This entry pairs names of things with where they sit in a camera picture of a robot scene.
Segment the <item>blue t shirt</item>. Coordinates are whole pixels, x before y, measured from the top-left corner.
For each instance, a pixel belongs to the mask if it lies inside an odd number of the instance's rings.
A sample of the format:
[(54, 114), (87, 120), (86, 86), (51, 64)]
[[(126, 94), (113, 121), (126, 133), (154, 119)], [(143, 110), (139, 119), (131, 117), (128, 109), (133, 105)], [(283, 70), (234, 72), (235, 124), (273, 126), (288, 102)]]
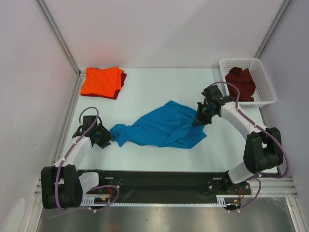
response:
[(167, 102), (139, 118), (133, 125), (116, 124), (111, 128), (113, 141), (137, 145), (191, 149), (207, 137), (204, 126), (194, 126), (196, 110)]

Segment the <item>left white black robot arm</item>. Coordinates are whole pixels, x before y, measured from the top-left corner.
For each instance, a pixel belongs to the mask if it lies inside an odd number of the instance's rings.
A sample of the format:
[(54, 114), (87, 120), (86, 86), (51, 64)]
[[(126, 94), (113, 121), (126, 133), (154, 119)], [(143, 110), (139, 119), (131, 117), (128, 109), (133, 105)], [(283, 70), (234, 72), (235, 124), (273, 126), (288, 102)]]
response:
[(112, 134), (102, 124), (95, 125), (87, 133), (85, 131), (85, 126), (79, 126), (66, 154), (53, 166), (42, 169), (42, 203), (45, 209), (78, 207), (90, 189), (95, 193), (106, 189), (106, 181), (98, 174), (83, 175), (78, 173), (78, 169), (94, 145), (104, 149), (111, 144)]

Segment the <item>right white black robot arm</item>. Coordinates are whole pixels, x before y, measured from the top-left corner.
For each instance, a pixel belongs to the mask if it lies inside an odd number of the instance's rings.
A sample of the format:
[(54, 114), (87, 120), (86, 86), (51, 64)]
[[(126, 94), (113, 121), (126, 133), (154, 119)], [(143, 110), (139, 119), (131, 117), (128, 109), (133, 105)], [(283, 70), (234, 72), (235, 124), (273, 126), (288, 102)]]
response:
[(277, 128), (268, 128), (253, 121), (229, 96), (198, 102), (193, 126), (211, 124), (214, 116), (225, 119), (245, 139), (243, 161), (226, 171), (222, 177), (226, 193), (234, 194), (239, 190), (240, 183), (258, 176), (264, 170), (283, 164), (281, 133)]

